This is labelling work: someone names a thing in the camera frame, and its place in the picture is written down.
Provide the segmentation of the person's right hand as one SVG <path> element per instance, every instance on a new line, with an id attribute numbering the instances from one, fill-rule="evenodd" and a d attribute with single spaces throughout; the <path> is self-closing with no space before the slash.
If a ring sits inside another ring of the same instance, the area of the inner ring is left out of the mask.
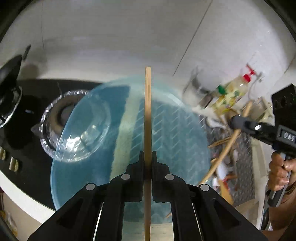
<path id="1" fill-rule="evenodd" d="M 295 159 L 285 161 L 278 152 L 273 152 L 269 168 L 267 186 L 271 191 L 278 191 L 285 185 L 295 183 Z"/>

